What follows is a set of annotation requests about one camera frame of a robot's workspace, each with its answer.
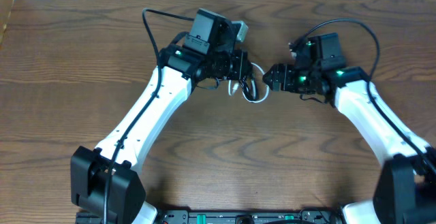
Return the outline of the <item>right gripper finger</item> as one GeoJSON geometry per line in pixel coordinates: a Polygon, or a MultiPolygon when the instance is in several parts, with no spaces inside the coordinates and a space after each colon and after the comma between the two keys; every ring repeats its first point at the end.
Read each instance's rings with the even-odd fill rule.
{"type": "Polygon", "coordinates": [[[279,64],[274,64],[264,75],[263,80],[277,80],[279,78],[279,64]]]}
{"type": "Polygon", "coordinates": [[[272,78],[262,78],[264,84],[266,84],[270,90],[279,91],[280,90],[280,81],[272,79],[272,78]]]}

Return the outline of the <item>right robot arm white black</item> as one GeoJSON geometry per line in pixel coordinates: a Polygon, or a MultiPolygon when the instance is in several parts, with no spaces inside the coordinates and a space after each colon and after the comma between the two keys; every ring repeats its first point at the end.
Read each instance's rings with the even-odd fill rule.
{"type": "Polygon", "coordinates": [[[435,149],[412,132],[379,96],[361,67],[348,67],[336,33],[290,44],[293,64],[263,76],[273,91],[324,97],[346,116],[382,166],[372,199],[342,207],[344,223],[435,222],[435,149]]]}

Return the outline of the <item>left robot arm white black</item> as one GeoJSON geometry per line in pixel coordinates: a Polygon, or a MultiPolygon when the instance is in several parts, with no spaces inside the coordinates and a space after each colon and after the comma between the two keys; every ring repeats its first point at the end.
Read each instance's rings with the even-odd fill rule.
{"type": "Polygon", "coordinates": [[[71,200],[78,223],[152,223],[157,209],[140,180],[145,159],[173,113],[206,79],[242,82],[252,76],[238,48],[248,28],[242,21],[199,9],[191,29],[165,48],[144,92],[123,120],[95,148],[78,147],[70,161],[71,200]]]}

